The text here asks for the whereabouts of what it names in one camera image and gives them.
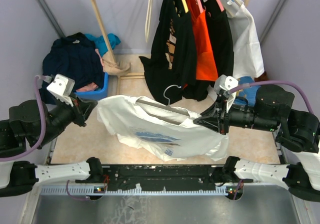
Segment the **white t shirt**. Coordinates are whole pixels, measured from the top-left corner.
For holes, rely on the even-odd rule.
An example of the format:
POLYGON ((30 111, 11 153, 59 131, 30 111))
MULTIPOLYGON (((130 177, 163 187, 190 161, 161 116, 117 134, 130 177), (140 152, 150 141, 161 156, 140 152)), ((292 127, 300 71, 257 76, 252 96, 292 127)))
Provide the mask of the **white t shirt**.
POLYGON ((148 97, 116 95, 98 102, 97 112, 108 132, 130 147, 144 148, 163 161, 207 155, 227 156, 229 138, 194 124, 200 114, 167 106, 148 97))

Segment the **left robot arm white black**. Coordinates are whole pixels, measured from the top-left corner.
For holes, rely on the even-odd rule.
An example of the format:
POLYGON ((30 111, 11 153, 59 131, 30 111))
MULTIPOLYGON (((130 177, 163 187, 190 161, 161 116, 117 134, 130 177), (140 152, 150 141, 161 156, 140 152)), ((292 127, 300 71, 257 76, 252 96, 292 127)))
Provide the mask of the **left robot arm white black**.
POLYGON ((99 182, 104 170, 98 158, 44 166, 21 160, 57 138, 74 123, 86 126, 97 101, 72 98, 71 104, 56 102, 48 111, 41 100, 28 100, 9 109, 9 118, 0 122, 0 196, 12 197, 30 192, 35 186, 74 180, 76 183, 99 182))

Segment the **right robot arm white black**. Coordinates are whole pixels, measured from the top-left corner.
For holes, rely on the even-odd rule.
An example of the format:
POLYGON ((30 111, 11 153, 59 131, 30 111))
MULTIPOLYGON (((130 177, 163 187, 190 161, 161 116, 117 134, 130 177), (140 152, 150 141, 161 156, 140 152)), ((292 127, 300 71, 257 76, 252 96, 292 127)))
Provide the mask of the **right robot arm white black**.
POLYGON ((252 180, 277 185, 302 200, 320 200, 320 121, 311 112, 292 109, 294 94, 274 84, 262 85, 255 104, 227 108, 228 93, 221 91, 215 103, 194 123, 222 135, 230 127, 277 132, 275 141, 295 153, 296 164, 262 164, 230 156, 219 182, 252 180))

